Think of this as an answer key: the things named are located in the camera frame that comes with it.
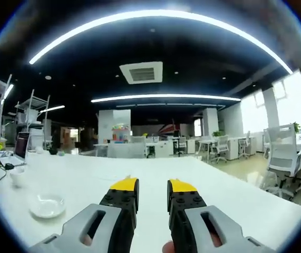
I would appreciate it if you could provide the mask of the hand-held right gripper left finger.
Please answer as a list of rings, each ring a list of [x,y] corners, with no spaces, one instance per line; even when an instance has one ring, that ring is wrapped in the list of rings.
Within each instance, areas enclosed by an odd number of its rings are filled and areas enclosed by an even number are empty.
[[[137,226],[139,180],[113,184],[98,204],[90,204],[29,252],[129,252]]]

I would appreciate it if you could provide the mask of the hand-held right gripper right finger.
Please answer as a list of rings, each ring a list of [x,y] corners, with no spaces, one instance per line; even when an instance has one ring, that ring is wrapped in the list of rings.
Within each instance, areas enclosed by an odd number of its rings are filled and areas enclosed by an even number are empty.
[[[208,206],[197,189],[168,180],[169,229],[175,252],[275,252],[252,237],[216,206]]]

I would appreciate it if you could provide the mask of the person's right hand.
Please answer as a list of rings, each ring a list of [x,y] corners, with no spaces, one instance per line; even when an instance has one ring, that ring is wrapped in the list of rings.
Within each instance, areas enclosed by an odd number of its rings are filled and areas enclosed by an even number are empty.
[[[166,244],[164,244],[162,247],[162,252],[163,253],[175,253],[173,241],[168,241]]]

